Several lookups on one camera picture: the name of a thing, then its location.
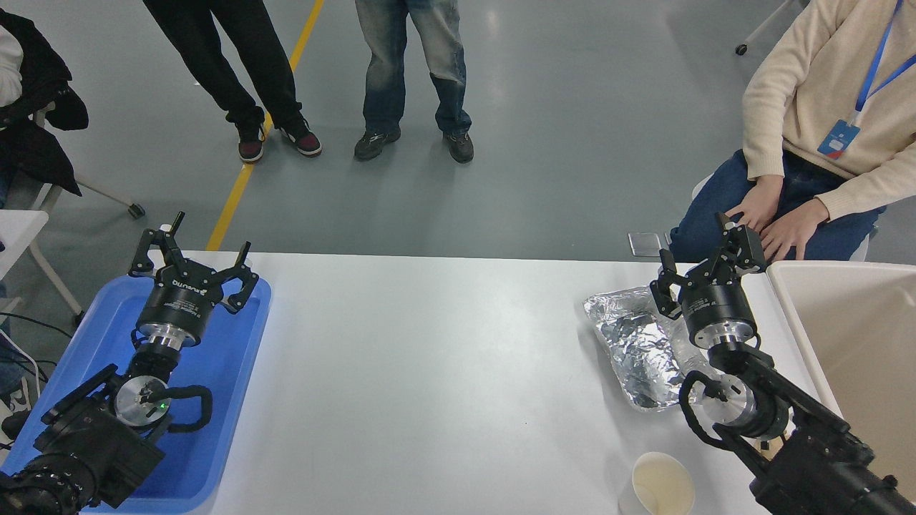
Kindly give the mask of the seated person's right hand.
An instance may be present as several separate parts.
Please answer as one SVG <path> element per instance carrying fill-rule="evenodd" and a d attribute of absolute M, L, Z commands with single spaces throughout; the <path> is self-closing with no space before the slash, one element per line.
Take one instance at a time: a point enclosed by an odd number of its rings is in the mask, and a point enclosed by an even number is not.
<path fill-rule="evenodd" d="M 739 216 L 737 224 L 762 232 L 776 216 L 783 186 L 783 176 L 766 174 L 754 180 L 743 200 L 729 211 L 727 217 Z"/>

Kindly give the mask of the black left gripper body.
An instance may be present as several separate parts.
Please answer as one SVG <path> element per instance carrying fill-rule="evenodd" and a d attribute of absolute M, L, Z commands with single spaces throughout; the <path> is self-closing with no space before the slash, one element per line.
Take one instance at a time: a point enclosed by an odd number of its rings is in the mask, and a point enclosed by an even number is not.
<path fill-rule="evenodd" d="M 223 299 L 215 274 L 193 261 L 160 268 L 135 328 L 150 335 L 154 325 L 171 325 L 186 335 L 203 335 L 215 304 Z"/>

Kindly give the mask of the seated person's left hand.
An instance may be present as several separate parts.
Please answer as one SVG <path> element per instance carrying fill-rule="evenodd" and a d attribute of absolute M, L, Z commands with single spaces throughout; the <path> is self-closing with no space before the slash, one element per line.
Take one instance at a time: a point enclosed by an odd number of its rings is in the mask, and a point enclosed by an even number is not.
<path fill-rule="evenodd" d="M 776 219 L 760 234 L 765 260 L 785 260 L 789 251 L 794 251 L 795 260 L 803 260 L 807 244 L 814 237 L 818 225 L 828 219 L 827 206 L 818 198 Z"/>

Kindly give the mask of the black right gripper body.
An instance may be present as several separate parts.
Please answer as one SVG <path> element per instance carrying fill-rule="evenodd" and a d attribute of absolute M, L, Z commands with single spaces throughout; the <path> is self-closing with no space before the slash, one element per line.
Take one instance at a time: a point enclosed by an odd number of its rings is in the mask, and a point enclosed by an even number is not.
<path fill-rule="evenodd" d="M 746 294 L 735 281 L 682 287 L 678 304 L 692 343 L 743 343 L 758 335 Z"/>

